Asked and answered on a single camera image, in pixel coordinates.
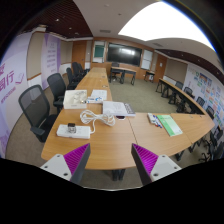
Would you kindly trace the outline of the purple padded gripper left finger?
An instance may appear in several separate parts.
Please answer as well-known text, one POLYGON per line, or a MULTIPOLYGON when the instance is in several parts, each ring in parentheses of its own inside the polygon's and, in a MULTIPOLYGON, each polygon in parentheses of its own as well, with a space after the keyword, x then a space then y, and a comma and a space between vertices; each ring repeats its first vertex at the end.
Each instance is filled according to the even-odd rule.
POLYGON ((90 144, 80 146, 69 153, 56 154, 41 169, 72 183, 79 184, 90 156, 90 144))

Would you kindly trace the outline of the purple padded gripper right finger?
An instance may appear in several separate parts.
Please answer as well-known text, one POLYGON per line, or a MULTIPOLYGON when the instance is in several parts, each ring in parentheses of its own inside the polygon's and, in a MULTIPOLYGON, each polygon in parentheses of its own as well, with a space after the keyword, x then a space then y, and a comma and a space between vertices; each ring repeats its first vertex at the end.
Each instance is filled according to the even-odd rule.
POLYGON ((180 170, 180 167, 167 155, 158 156, 137 144, 132 144, 131 154, 143 185, 150 184, 180 170))

